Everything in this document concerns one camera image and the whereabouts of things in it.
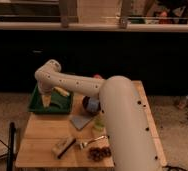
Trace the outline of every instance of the wooden table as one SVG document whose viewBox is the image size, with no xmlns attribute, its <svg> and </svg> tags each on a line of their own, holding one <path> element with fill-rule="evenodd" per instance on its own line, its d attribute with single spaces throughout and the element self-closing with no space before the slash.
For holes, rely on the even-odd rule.
<svg viewBox="0 0 188 171">
<path fill-rule="evenodd" d="M 158 156 L 161 159 L 162 166 L 167 164 L 163 148 L 156 130 L 154 119 L 147 101 L 147 97 L 141 81 L 134 81 L 138 92 L 140 93 L 144 109 L 149 122 L 152 138 L 154 139 Z M 80 114 L 84 112 L 81 105 L 84 96 L 75 94 L 73 100 L 73 107 L 70 114 Z M 93 129 L 93 121 L 91 121 L 81 131 L 76 128 L 69 121 L 69 115 L 35 115 L 31 113 L 24 137 L 16 159 L 16 167 L 43 167 L 43 168 L 113 168 L 114 163 L 112 157 L 105 158 L 100 162 L 94 162 L 88 158 L 88 149 L 78 149 L 72 146 L 63 156 L 62 159 L 56 159 L 51 152 L 53 146 L 60 138 L 66 136 L 74 136 L 78 140 L 88 140 L 98 137 L 104 132 L 98 132 Z M 103 139 L 91 146 L 109 146 L 108 140 Z"/>
</svg>

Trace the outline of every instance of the wall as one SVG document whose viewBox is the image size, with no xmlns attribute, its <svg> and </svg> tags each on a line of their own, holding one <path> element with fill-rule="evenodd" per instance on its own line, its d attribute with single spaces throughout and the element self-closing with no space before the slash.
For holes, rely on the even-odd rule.
<svg viewBox="0 0 188 171">
<path fill-rule="evenodd" d="M 50 58 L 63 72 L 142 80 L 148 94 L 188 94 L 188 33 L 0 30 L 0 91 L 31 92 Z"/>
</svg>

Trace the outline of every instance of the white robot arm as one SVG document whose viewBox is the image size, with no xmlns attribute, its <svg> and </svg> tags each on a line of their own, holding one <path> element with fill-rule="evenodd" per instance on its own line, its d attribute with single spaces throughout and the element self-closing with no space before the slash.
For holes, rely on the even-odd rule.
<svg viewBox="0 0 188 171">
<path fill-rule="evenodd" d="M 60 64 L 49 60 L 35 72 L 40 93 L 59 86 L 99 98 L 115 171 L 162 171 L 140 96 L 128 78 L 103 80 L 60 71 Z"/>
</svg>

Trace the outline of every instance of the screw hole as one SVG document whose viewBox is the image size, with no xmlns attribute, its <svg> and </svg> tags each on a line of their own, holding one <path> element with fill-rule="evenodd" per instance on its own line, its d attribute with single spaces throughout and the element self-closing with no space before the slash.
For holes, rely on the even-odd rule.
<svg viewBox="0 0 188 171">
<path fill-rule="evenodd" d="M 138 105 L 142 104 L 142 102 L 140 100 L 137 103 L 138 103 Z"/>
</svg>

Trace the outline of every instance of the box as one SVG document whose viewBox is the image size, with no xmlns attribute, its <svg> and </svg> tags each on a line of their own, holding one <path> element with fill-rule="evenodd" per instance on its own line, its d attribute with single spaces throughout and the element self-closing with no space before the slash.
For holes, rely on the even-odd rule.
<svg viewBox="0 0 188 171">
<path fill-rule="evenodd" d="M 31 100 L 28 106 L 29 112 L 35 114 L 69 114 L 72 109 L 73 92 L 70 96 L 64 97 L 56 90 L 51 93 L 51 104 L 49 107 L 44 107 L 41 94 L 38 91 L 37 85 L 31 95 Z"/>
</svg>

